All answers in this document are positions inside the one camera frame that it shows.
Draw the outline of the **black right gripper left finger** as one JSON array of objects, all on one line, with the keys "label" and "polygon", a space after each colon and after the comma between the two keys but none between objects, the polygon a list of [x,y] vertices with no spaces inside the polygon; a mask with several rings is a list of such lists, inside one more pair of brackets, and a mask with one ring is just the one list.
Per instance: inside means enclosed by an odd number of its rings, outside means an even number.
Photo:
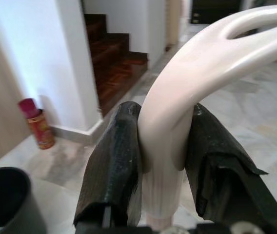
[{"label": "black right gripper left finger", "polygon": [[142,164],[138,140],[141,106],[120,104],[91,153],[74,225],[101,226],[106,208],[114,226],[136,226],[141,217]]}]

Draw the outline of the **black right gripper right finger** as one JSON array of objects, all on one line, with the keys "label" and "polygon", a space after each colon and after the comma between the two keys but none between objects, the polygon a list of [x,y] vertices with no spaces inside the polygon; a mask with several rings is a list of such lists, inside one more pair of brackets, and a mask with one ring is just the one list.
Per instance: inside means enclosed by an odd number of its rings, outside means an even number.
[{"label": "black right gripper right finger", "polygon": [[194,107],[185,170],[197,214],[220,223],[277,220],[277,202],[242,145],[203,105]]}]

